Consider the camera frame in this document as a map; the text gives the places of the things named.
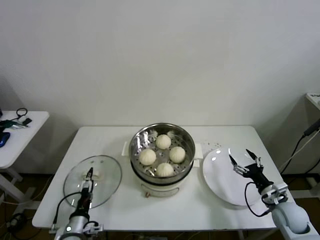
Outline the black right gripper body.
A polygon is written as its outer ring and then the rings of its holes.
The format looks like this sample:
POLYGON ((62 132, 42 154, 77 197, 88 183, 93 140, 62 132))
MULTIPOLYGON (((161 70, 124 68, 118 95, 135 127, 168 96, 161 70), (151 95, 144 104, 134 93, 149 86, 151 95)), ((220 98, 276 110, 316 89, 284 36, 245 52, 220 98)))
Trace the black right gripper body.
POLYGON ((253 163, 245 168, 247 169, 247 172, 243 174, 243 177, 251 179, 258 191, 263 191, 265 188, 272 185, 272 182, 263 174, 263 166, 258 166, 256 163, 253 163))

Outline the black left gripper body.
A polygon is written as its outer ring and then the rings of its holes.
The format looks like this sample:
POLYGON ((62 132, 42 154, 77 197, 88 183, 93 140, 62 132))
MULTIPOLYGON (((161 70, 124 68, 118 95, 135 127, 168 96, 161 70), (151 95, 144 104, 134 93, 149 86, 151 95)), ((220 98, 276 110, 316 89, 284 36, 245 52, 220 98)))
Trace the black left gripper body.
POLYGON ((88 217, 91 202, 92 190, 89 187, 85 187, 81 190, 81 196, 77 202, 73 216, 88 217))

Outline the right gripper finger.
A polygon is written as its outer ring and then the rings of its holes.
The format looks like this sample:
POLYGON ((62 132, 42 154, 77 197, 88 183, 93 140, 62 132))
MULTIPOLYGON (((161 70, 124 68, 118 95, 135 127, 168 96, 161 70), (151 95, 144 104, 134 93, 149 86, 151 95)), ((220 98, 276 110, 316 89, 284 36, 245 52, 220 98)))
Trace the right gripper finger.
POLYGON ((256 163, 257 167, 260 168, 262 167, 262 163, 261 163, 261 158, 258 157, 254 152, 246 149, 246 152, 249 154, 249 156, 254 160, 254 162, 256 163))
POLYGON ((233 170, 239 174, 239 175, 244 175, 247 174, 249 172, 249 170, 243 166, 238 165, 238 163, 236 162, 236 160, 229 154, 229 158, 231 161, 231 164, 233 165, 233 170))

